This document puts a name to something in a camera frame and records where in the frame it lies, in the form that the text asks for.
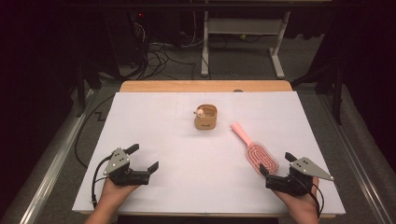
human hand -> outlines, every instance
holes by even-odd
[[[139,186],[116,186],[113,181],[106,179],[99,203],[85,223],[110,223],[110,219],[116,214],[128,195],[139,188]]]
[[[313,183],[318,186],[319,179],[315,176]],[[313,187],[311,191],[314,196],[317,196],[317,188]],[[309,194],[293,197],[277,190],[273,190],[273,193],[288,207],[290,216],[297,224],[318,223],[317,204]]]

wooden table edge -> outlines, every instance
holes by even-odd
[[[292,91],[285,80],[125,81],[120,92]]]

table leg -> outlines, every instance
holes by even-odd
[[[290,16],[290,12],[289,11],[285,12],[282,23],[280,24],[279,27],[279,32],[277,33],[276,46],[274,48],[269,49],[271,59],[273,61],[273,65],[276,71],[276,76],[279,79],[285,78],[285,74],[283,73],[282,66],[280,65],[280,60],[277,57],[277,54],[279,52],[280,44],[282,43],[282,39],[283,39],[283,35],[285,34],[286,27],[288,26],[289,16]]]
[[[201,61],[201,76],[207,77],[209,75],[209,48],[207,47],[208,41],[208,20],[209,12],[205,12],[204,20],[204,48],[202,50],[202,61]]]

gray floor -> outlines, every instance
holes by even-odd
[[[286,80],[292,81],[303,76],[309,68],[320,44],[321,38],[304,40],[300,37],[284,39],[279,58],[284,69]],[[273,37],[265,37],[254,43],[242,43],[229,39],[225,46],[222,37],[211,38],[209,67],[212,79],[276,79],[271,65],[268,47],[275,42]],[[196,63],[194,70],[191,64],[168,62],[162,74],[149,79],[208,79],[200,76],[200,47],[175,49],[166,47],[169,57],[183,63]],[[121,72],[127,73],[129,68],[122,67]],[[392,223],[396,216],[396,176],[389,168],[386,160],[379,152],[372,136],[367,131],[361,116],[356,111],[347,88],[344,87],[342,115],[343,125],[336,125],[332,119],[329,100],[331,95],[316,95],[313,84],[303,84],[295,90],[299,93],[305,114],[317,138],[320,150],[328,164],[330,172],[337,179],[339,194],[346,209],[346,214],[333,219],[322,219],[321,223]],[[92,110],[108,96],[117,92],[120,83],[104,81],[101,90],[89,97]],[[111,99],[99,106],[95,111],[102,112],[106,117],[111,106]],[[34,198],[37,188],[53,159],[64,146],[73,131],[73,124],[78,120],[75,106],[64,126],[59,130],[51,144],[38,162],[31,176],[20,191],[20,194],[8,208],[2,223],[19,223]],[[80,134],[78,155],[88,164],[94,151],[104,122],[93,114]],[[85,168],[76,160],[72,147],[62,170],[35,223],[82,223],[86,215],[71,211],[79,185],[85,174]],[[179,223],[175,220],[136,218],[136,223]],[[263,223],[254,220],[249,223]],[[291,223],[282,217],[279,223]]]

wire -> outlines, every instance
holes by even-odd
[[[136,76],[137,74],[141,73],[142,71],[144,71],[145,67],[147,66],[146,61],[142,60],[138,66],[134,69],[134,71],[130,72],[127,75],[124,75],[123,77],[125,77],[125,79],[130,80],[131,77]],[[118,80],[120,81],[118,78],[115,77],[106,77],[104,75],[102,75],[101,73],[99,73],[99,78],[101,78],[102,80],[107,80],[107,81],[114,81],[114,80]]]
[[[202,40],[200,40],[198,43],[196,43],[196,44],[192,44],[192,45],[181,45],[181,47],[182,48],[191,48],[191,47],[196,47],[196,46],[199,46],[199,45],[201,45],[202,43],[204,43],[204,40],[202,39]],[[172,44],[166,44],[166,43],[163,43],[165,46],[169,46],[169,47],[173,47],[174,45],[172,45]]]
[[[140,25],[140,24],[137,23],[137,22],[134,22],[134,26],[135,26],[135,27],[137,26],[138,30],[141,30],[141,31],[142,31],[142,43],[144,43],[145,40],[146,40],[146,31],[145,31],[145,29],[143,28],[142,25]]]
[[[195,36],[196,36],[196,33],[197,33],[197,22],[196,22],[195,11],[192,12],[192,16],[194,17],[194,36],[192,37],[192,41],[191,41],[191,43],[189,45],[183,46],[185,48],[193,46],[194,41],[195,41]]]
[[[96,167],[95,173],[94,173],[94,175],[93,175],[92,188],[91,188],[91,192],[92,192],[91,198],[92,198],[92,205],[93,205],[93,208],[95,208],[96,205],[98,204],[98,202],[96,201],[96,195],[95,195],[95,184],[96,184],[96,182],[97,182],[97,181],[96,181],[96,177],[97,177],[97,175],[98,175],[98,172],[99,172],[100,167],[103,165],[103,163],[105,163],[106,161],[109,161],[109,160],[111,159],[111,156],[112,156],[112,155],[113,155],[113,154],[111,154],[110,156],[104,158],[102,161],[99,162],[98,166]]]
[[[209,64],[207,63],[207,61],[205,60],[204,56],[201,56],[202,60],[204,61],[204,63],[207,66],[207,74],[209,75],[209,80],[212,80],[212,75],[210,75],[210,68],[209,68]]]
[[[309,196],[311,196],[311,198],[315,201],[315,204],[317,205],[317,215],[318,215],[318,218],[320,218],[320,214],[321,214],[321,211],[322,211],[322,209],[323,209],[323,206],[322,206],[322,209],[320,209],[320,205],[319,205],[319,202],[318,202],[318,198],[312,193],[312,191],[311,191],[311,189],[308,189],[307,187],[306,187],[306,185],[301,181],[301,180],[299,180],[298,178],[296,178],[296,177],[292,177],[294,180],[296,180],[301,186],[303,186],[303,188],[305,188],[305,190],[307,191],[307,193],[309,194]]]
[[[166,44],[165,43],[159,44],[159,43],[154,42],[154,43],[149,44],[149,46],[151,47],[151,50],[148,50],[148,54],[153,55],[153,57],[149,58],[148,62],[153,62],[154,60],[157,60],[158,62],[156,64],[153,64],[153,63],[149,64],[148,68],[150,68],[152,70],[152,72],[149,75],[141,76],[139,79],[147,79],[149,77],[153,77],[158,74],[162,74],[166,77],[170,77],[172,79],[178,80],[178,78],[176,78],[176,77],[171,77],[171,76],[163,73],[163,71],[166,68],[166,65],[169,62],[191,65],[192,66],[191,77],[193,77],[196,63],[184,63],[184,62],[180,62],[180,61],[177,61],[177,60],[171,58],[166,52],[166,49],[165,49]]]
[[[103,105],[106,101],[108,101],[109,99],[113,98],[114,96],[115,96],[115,95],[113,94],[113,95],[107,97],[102,103],[100,103],[98,106],[96,106],[96,107],[93,109],[93,111],[88,115],[88,117],[85,118],[84,122],[83,122],[82,125],[81,125],[81,128],[78,130],[78,134],[77,134],[77,138],[76,138],[76,143],[75,143],[74,152],[75,152],[75,157],[76,157],[78,163],[81,164],[83,167],[85,167],[85,169],[88,169],[88,165],[86,165],[86,164],[79,158],[79,156],[78,156],[78,139],[80,138],[81,133],[82,133],[82,130],[84,129],[85,124],[87,123],[88,119],[92,116],[92,114],[93,114],[94,112],[96,112],[96,110],[97,110],[101,105]]]
[[[265,35],[259,35],[256,39],[253,39],[253,40],[246,40],[246,39],[241,39],[241,38],[238,38],[238,39],[241,41],[244,41],[244,42],[254,43],[254,42],[260,40],[261,38],[263,38],[264,36]]]
[[[97,179],[97,180],[95,180],[95,183],[97,183],[97,182],[99,182],[99,181],[101,181],[101,180],[104,180],[104,179],[107,179],[107,176],[106,176],[106,177],[102,177],[102,178],[100,178],[100,179]]]
[[[136,80],[140,80],[142,79],[143,75],[145,75],[146,70],[149,66],[149,62],[148,62],[148,50],[146,49],[146,54],[144,55],[143,61],[145,63],[145,67],[144,69],[140,72],[139,76],[136,78]]]
[[[321,190],[318,188],[318,186],[316,184],[312,184],[313,186],[315,186],[315,188],[317,188],[317,190],[320,193],[320,197],[322,199],[322,207],[320,208],[319,214],[321,214],[323,207],[324,207],[324,197],[323,197],[323,193],[321,192]]]

